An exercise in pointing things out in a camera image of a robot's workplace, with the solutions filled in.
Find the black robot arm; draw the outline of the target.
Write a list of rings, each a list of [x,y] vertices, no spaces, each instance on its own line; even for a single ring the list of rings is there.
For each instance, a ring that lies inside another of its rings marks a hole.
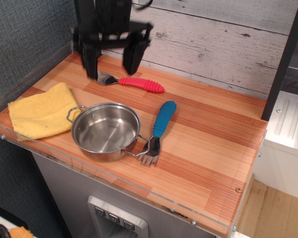
[[[76,0],[77,25],[72,28],[73,51],[81,55],[87,76],[98,79],[98,58],[102,50],[122,48],[123,67],[137,72],[150,44],[150,23],[130,20],[130,0]]]

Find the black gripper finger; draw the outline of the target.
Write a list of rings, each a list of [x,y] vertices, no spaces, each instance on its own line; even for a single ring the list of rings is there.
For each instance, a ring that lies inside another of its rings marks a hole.
[[[123,67],[129,75],[133,75],[137,72],[148,45],[148,40],[130,40],[124,48]]]
[[[98,58],[101,55],[101,49],[91,44],[83,44],[81,58],[87,76],[91,79],[98,79]]]

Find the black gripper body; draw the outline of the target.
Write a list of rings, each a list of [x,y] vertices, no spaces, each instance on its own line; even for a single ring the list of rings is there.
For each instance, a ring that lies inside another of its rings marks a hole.
[[[110,17],[108,24],[101,22],[97,18],[94,18],[94,20],[99,40],[96,40],[93,45],[99,49],[125,48],[130,40],[148,40],[150,43],[149,34],[153,25],[149,22],[135,22],[127,17]],[[77,46],[76,27],[77,25],[71,29],[73,34],[72,48],[74,50],[76,50]]]

